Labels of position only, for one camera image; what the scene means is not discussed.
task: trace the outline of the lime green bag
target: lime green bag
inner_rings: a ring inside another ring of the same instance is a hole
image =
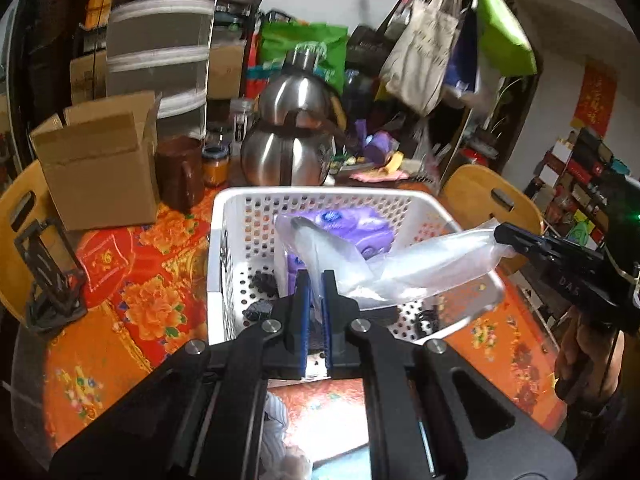
[[[538,72],[536,57],[517,18],[504,0],[478,0],[479,46],[505,77]]]
[[[260,63],[265,68],[281,66],[289,50],[313,48],[318,54],[316,73],[338,92],[344,86],[348,29],[326,23],[264,23],[260,32]]]

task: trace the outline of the white plastic basket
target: white plastic basket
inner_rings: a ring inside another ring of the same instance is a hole
[[[257,270],[273,272],[280,212],[367,205],[394,230],[393,247],[405,247],[433,236],[460,231],[460,226],[432,196],[407,190],[356,187],[237,187],[216,196],[211,219],[207,271],[209,344],[236,338],[248,325],[242,311],[258,299],[269,299],[252,283]],[[443,338],[502,301],[504,285],[495,271],[441,294],[438,299],[400,306],[395,337],[422,343]],[[440,330],[418,339],[414,320],[425,305],[438,303]]]

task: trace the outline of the wooden chair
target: wooden chair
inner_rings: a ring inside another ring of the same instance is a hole
[[[440,192],[443,205],[463,229],[478,227],[491,218],[510,222],[542,235],[542,215],[537,206],[495,171],[477,164],[456,170]],[[526,263],[524,256],[504,258],[500,266],[513,274]]]
[[[33,276],[15,248],[14,240],[34,220],[57,216],[39,161],[29,165],[0,196],[0,303],[22,324]],[[61,269],[72,263],[54,229],[42,240]]]

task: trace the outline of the metal screw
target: metal screw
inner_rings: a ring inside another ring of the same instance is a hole
[[[447,349],[447,343],[442,339],[429,339],[427,341],[427,348],[434,354],[444,354]]]
[[[368,319],[354,319],[351,321],[351,329],[356,332],[368,332],[371,328],[371,322]]]
[[[192,339],[191,341],[187,341],[187,344],[184,346],[187,354],[190,355],[200,355],[204,352],[204,349],[207,347],[207,344],[202,339]]]
[[[262,322],[262,329],[267,334],[275,334],[276,332],[279,332],[281,328],[282,328],[282,323],[279,322],[277,319],[267,319]]]

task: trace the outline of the table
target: table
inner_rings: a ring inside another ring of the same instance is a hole
[[[44,351],[42,413],[53,452],[95,420],[187,340],[206,339],[206,260],[216,190],[183,215],[164,205],[151,226],[88,232],[77,254],[88,276],[88,314]],[[556,351],[518,291],[448,342],[547,430],[564,404],[553,391]],[[362,382],[275,388],[289,409],[287,442],[322,460],[367,441]],[[322,428],[350,428],[318,439]]]

